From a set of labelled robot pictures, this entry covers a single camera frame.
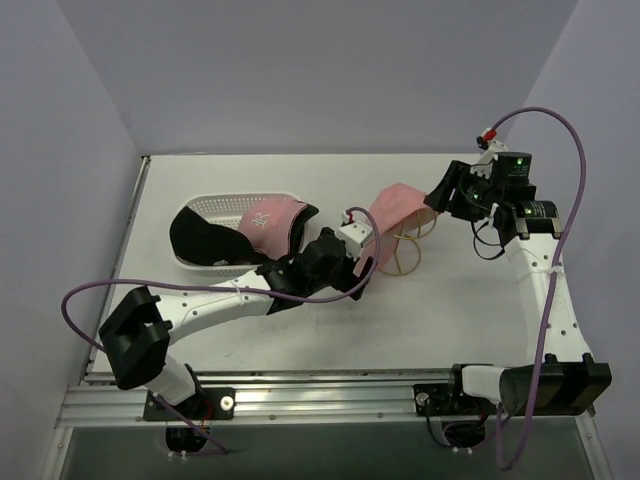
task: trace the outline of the pink cloth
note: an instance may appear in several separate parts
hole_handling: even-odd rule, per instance
[[[266,198],[245,212],[238,231],[256,251],[278,259],[289,253],[291,227],[306,206],[294,199]]]
[[[420,223],[422,225],[433,220],[433,210],[424,204],[426,193],[416,190],[409,185],[396,183],[382,190],[375,199],[369,212],[373,216],[380,234],[383,236],[382,246],[380,250],[380,260],[378,262],[378,270],[384,268],[391,259],[395,249],[396,238],[391,235],[384,235],[388,232],[399,233],[400,225],[405,220],[404,234],[418,228],[418,218],[414,215],[417,211],[428,210],[430,214],[421,216]],[[364,262],[368,257],[373,255],[375,242],[371,242],[362,254],[362,260],[358,265],[357,271],[361,271]]]

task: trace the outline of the white table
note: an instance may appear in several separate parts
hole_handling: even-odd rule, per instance
[[[121,264],[121,278],[210,284],[173,259],[169,225],[201,195],[287,192],[320,214],[309,232],[337,227],[347,207],[369,207],[403,182],[430,192],[449,162],[477,155],[188,155],[153,157]],[[448,368],[453,363],[519,365],[525,325],[506,260],[476,257],[466,222],[443,215],[421,240],[423,260],[407,277],[376,274],[363,298],[242,318],[183,339],[172,355],[199,372]],[[408,247],[405,255],[413,255]],[[130,287],[115,290],[111,307]],[[99,353],[93,373],[110,367]]]

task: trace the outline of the plastic basket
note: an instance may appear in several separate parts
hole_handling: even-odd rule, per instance
[[[247,193],[235,195],[206,195],[189,200],[184,207],[189,207],[207,222],[237,229],[244,213],[256,203],[266,198],[283,198],[299,200],[299,198],[287,193]],[[303,231],[301,245],[304,245],[307,228]],[[207,266],[194,265],[174,256],[176,263],[190,272],[209,277],[237,277],[253,270],[257,265],[221,265]]]

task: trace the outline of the white wall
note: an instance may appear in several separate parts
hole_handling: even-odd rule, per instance
[[[37,478],[87,348],[63,293],[108,276],[139,157],[52,0],[0,2],[0,478]],[[95,328],[103,292],[73,313]]]
[[[616,479],[640,472],[639,24],[637,0],[580,0],[527,100],[565,114],[588,156],[586,195],[566,260],[580,324],[596,359],[613,369],[596,420]],[[558,125],[528,114],[508,143],[534,154],[534,180],[566,218],[578,161]]]
[[[58,0],[142,153],[451,151],[576,0]]]

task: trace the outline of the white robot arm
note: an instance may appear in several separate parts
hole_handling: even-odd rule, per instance
[[[454,365],[449,395],[440,401],[482,398],[503,404],[510,415],[523,414],[541,339],[544,363],[534,414],[580,414],[611,383],[611,372],[608,364],[593,361],[578,328],[562,258],[552,264],[562,235],[557,208],[552,202],[535,199],[536,187],[529,183],[530,154],[509,152],[493,136],[478,137],[478,144],[486,150],[480,161],[475,165],[451,162],[425,203],[472,225],[485,220],[497,230],[524,306],[527,364],[510,366],[514,368]],[[557,274],[553,303],[546,335],[540,337],[552,272]]]
[[[121,389],[146,386],[189,415],[203,395],[188,365],[167,354],[178,340],[241,317],[271,315],[302,304],[327,287],[348,292],[372,268],[369,259],[360,276],[353,272],[364,247],[373,239],[370,225],[343,215],[337,231],[322,229],[318,239],[291,258],[265,262],[246,274],[217,284],[220,293],[151,294],[131,290],[100,328],[100,338]],[[358,300],[364,287],[350,296]]]

